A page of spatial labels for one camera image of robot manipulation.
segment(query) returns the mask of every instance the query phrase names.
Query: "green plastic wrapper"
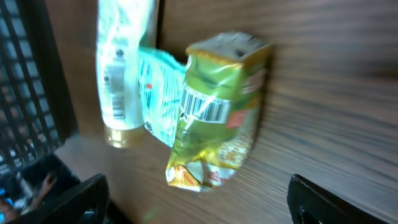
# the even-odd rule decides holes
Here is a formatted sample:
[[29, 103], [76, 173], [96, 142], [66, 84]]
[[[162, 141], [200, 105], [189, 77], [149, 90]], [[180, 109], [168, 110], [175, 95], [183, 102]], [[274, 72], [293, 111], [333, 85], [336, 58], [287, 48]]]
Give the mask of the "green plastic wrapper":
[[208, 191], [241, 167], [253, 143], [270, 52], [270, 44], [242, 32], [189, 46], [169, 185]]

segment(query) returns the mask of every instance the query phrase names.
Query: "teal plastic packet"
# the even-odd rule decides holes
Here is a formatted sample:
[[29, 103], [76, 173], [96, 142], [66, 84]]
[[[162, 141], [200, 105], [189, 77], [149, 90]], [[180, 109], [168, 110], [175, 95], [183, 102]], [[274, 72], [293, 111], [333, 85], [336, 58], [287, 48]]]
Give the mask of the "teal plastic packet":
[[157, 139], [173, 147], [185, 66], [169, 53], [139, 47], [139, 89], [145, 128]]

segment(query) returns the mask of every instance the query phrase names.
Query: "red label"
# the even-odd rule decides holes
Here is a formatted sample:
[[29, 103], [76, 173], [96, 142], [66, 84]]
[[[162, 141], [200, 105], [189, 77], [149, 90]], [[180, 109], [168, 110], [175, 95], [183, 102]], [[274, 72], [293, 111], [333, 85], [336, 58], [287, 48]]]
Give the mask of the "red label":
[[231, 115], [231, 118], [228, 121], [228, 128], [239, 128], [244, 123], [244, 117], [246, 116], [246, 110], [239, 110], [234, 112]]

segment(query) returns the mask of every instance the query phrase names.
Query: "gold cap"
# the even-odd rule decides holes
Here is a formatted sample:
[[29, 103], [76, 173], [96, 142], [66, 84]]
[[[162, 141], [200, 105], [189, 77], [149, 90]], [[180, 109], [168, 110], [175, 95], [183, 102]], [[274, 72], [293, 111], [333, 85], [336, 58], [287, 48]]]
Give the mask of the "gold cap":
[[127, 148], [139, 146], [144, 135], [144, 126], [130, 130], [116, 130], [105, 126], [105, 141], [113, 147]]

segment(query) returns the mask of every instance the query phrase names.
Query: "wooden table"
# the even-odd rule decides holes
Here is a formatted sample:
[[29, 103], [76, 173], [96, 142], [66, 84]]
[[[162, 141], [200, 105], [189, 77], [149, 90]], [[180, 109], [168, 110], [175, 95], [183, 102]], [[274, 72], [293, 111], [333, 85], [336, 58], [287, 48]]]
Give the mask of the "wooden table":
[[160, 47], [236, 29], [277, 48], [260, 138], [238, 174], [198, 195], [167, 187], [169, 149], [147, 135], [119, 150], [102, 140], [95, 81], [96, 0], [47, 0], [81, 136], [58, 150], [82, 179], [106, 174], [134, 223], [291, 223], [298, 173], [398, 223], [398, 1], [166, 0]]

